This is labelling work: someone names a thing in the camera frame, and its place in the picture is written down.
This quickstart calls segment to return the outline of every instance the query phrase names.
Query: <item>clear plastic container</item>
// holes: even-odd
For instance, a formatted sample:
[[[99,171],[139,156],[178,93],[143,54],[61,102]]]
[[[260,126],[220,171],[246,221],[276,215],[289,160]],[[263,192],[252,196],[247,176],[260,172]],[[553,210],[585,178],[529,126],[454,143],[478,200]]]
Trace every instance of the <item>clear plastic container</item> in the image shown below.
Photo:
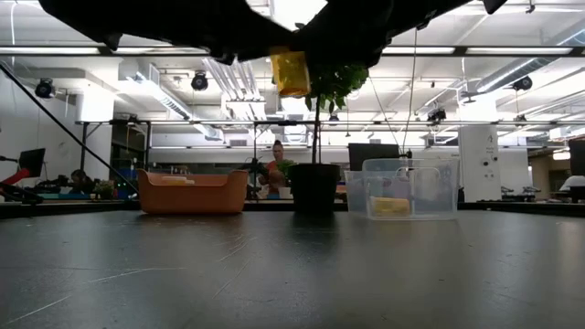
[[[459,160],[372,159],[363,170],[369,218],[454,218]]]
[[[347,211],[367,218],[364,172],[346,171]]]

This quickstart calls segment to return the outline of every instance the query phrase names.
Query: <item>yellow object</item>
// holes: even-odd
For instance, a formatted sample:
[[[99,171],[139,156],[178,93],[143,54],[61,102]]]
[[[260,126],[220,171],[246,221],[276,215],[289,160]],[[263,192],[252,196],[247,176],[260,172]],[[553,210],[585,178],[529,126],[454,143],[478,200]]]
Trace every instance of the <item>yellow object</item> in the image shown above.
[[[285,52],[271,56],[274,81],[281,96],[304,96],[311,92],[309,69],[304,52]]]
[[[390,197],[371,197],[373,212],[376,217],[397,217],[410,215],[408,199]]]

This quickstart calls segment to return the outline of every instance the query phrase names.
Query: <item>potted plant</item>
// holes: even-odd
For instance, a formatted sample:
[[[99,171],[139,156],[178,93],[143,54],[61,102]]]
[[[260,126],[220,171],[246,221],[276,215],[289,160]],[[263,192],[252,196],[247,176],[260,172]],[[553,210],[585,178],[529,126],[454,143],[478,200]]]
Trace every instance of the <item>potted plant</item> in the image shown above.
[[[100,181],[96,184],[93,192],[100,196],[102,200],[111,200],[113,198],[113,182]]]
[[[332,114],[335,106],[346,106],[346,96],[358,90],[366,82],[367,66],[361,63],[318,62],[311,63],[307,57],[311,80],[311,93],[306,95],[305,103],[309,110],[316,99],[315,122],[313,131],[312,163],[297,164],[289,168],[292,183],[292,196],[295,208],[301,212],[331,212],[335,202],[335,191],[340,177],[338,165],[317,163],[320,145],[321,110],[328,108]]]
[[[291,194],[291,178],[289,176],[289,169],[291,166],[296,165],[293,160],[284,159],[276,164],[276,168],[284,175],[285,186],[278,188],[280,198],[290,199],[293,198]]]

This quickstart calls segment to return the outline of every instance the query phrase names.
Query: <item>black plant pot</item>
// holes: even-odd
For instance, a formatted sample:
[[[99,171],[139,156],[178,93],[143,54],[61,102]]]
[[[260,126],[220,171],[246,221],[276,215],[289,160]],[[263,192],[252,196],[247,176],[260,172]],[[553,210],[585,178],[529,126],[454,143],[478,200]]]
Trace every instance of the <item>black plant pot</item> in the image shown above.
[[[303,213],[332,212],[339,181],[335,164],[297,164],[289,168],[294,207]]]

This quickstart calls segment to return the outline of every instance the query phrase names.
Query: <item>metal pole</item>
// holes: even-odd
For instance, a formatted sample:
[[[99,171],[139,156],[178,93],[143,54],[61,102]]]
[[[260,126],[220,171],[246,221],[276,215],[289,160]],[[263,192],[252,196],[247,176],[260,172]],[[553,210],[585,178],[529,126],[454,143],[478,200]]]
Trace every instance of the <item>metal pole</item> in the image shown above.
[[[4,65],[0,64],[0,70],[2,70],[4,72],[4,74],[11,79],[19,89],[21,89],[27,96],[28,98],[33,101],[38,108],[43,111],[54,123],[57,124],[57,126],[59,128],[61,128],[61,130],[63,130],[65,133],[67,133],[67,135],[69,135],[69,137],[71,137],[73,139],[73,141],[75,141],[75,143],[77,143],[79,146],[81,146],[81,149],[83,151],[87,151],[89,154],[93,155],[93,157],[95,157],[102,165],[105,165],[106,167],[108,167],[108,169],[110,169],[113,173],[115,173],[118,177],[120,177],[120,179],[122,179],[122,181],[124,183],[126,183],[133,191],[134,193],[138,194],[138,189],[132,185],[127,179],[126,177],[124,177],[122,174],[120,174],[116,169],[114,169],[110,164],[108,164],[107,162],[105,162],[102,158],[100,158],[99,155],[97,155],[95,152],[93,152],[84,142],[82,142],[74,133],[72,133],[69,129],[67,129],[67,127],[61,123],[56,117],[55,115],[53,115],[53,113],[51,113],[49,110],[47,110],[47,108],[45,107],[45,105],[43,105],[36,97],[35,95],[33,95],[30,90],[27,89],[27,87],[25,87],[24,84],[22,84],[22,82],[20,82],[20,80],[18,80],[18,78],[10,71],[8,70]]]
[[[252,196],[256,197],[256,200],[258,200],[258,195],[256,194],[256,173],[257,173],[257,168],[256,166],[258,165],[258,159],[256,158],[256,129],[258,127],[258,124],[256,124],[256,122],[254,123],[254,157],[252,158],[252,162],[254,163],[253,171],[254,171],[254,187],[252,188]]]
[[[144,170],[149,171],[150,165],[148,164],[148,156],[150,153],[150,147],[152,145],[152,138],[153,138],[153,125],[151,123],[147,123],[148,127],[146,128],[146,139],[144,143],[146,144],[144,148]]]
[[[81,142],[83,144],[85,144],[88,141],[88,126],[90,124],[84,122],[83,123],[83,135],[81,136]],[[81,164],[80,164],[80,169],[84,170],[83,168],[85,168],[85,149],[83,147],[81,147]]]
[[[323,132],[323,129],[321,127],[321,124],[319,124],[319,164],[321,163],[321,133]]]

